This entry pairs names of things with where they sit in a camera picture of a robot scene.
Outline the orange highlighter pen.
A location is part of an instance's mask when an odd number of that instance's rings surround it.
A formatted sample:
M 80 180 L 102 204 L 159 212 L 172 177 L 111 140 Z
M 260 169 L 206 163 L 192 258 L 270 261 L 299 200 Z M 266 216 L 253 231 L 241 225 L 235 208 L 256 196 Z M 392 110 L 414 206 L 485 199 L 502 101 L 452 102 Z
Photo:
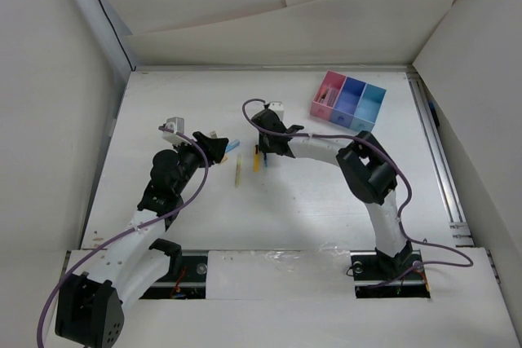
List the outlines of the orange highlighter pen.
M 323 95 L 321 96 L 321 104 L 332 107 L 334 105 L 334 101 L 336 95 L 338 93 L 338 89 L 333 86 L 326 86 Z

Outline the brown pink pen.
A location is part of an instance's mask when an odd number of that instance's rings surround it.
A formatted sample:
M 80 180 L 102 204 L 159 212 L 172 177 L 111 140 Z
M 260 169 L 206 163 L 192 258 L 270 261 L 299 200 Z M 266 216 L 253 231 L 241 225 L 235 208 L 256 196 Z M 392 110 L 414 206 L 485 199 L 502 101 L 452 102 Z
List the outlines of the brown pink pen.
M 328 99 L 328 103 L 326 104 L 328 107 L 333 107 L 335 104 L 335 101 L 338 97 L 339 89 L 331 87 L 330 89 L 330 97 Z

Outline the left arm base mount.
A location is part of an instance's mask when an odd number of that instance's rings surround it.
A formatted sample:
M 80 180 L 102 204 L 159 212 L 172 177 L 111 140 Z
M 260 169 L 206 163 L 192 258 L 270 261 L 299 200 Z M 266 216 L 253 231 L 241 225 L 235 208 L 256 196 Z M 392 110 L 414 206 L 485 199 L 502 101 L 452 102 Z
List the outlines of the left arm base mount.
M 156 240 L 150 247 L 169 258 L 167 273 L 142 295 L 141 299 L 199 300 L 206 298 L 208 251 L 182 250 L 175 242 Z

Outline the pale yellow highlighter pen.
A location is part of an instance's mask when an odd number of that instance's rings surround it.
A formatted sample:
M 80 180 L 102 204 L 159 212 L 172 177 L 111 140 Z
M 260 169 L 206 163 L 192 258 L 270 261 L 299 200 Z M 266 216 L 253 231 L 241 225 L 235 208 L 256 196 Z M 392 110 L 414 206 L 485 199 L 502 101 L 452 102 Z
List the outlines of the pale yellow highlighter pen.
M 242 164 L 242 156 L 240 153 L 237 154 L 236 161 L 236 170 L 235 170 L 235 178 L 234 178 L 234 187 L 239 188 L 241 183 L 241 164 Z

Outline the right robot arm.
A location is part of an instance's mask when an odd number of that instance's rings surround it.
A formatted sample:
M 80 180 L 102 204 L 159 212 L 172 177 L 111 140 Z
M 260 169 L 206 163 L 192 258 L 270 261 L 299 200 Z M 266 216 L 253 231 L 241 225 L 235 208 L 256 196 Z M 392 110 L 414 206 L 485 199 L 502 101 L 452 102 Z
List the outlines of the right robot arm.
M 413 247 L 401 229 L 400 209 L 396 204 L 399 170 L 372 133 L 307 134 L 302 126 L 285 127 L 267 105 L 247 121 L 259 131 L 263 153 L 313 159 L 339 167 L 352 195 L 368 211 L 379 272 L 384 279 L 405 273 L 410 267 Z

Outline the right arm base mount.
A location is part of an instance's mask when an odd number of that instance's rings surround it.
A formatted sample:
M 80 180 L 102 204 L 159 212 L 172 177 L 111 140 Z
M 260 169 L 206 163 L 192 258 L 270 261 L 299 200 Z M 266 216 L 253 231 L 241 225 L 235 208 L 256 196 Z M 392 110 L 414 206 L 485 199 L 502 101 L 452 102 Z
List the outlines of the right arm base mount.
M 430 298 L 431 293 L 424 271 L 405 271 L 422 261 L 419 250 L 414 250 L 397 271 L 385 271 L 375 251 L 350 252 L 351 265 L 346 271 L 353 278 L 357 299 Z

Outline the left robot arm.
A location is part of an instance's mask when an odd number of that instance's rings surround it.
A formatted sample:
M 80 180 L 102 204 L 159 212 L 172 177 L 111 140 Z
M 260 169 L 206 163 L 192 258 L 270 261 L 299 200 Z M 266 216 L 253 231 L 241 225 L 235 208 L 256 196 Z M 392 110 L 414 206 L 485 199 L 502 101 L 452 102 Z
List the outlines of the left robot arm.
M 163 235 L 188 204 L 182 193 L 192 176 L 220 163 L 229 141 L 199 131 L 188 138 L 164 130 L 163 136 L 172 147 L 154 156 L 126 230 L 99 246 L 102 256 L 83 273 L 66 273 L 58 291 L 57 336 L 86 347 L 114 346 L 129 308 L 157 280 L 181 272 L 181 247 Z

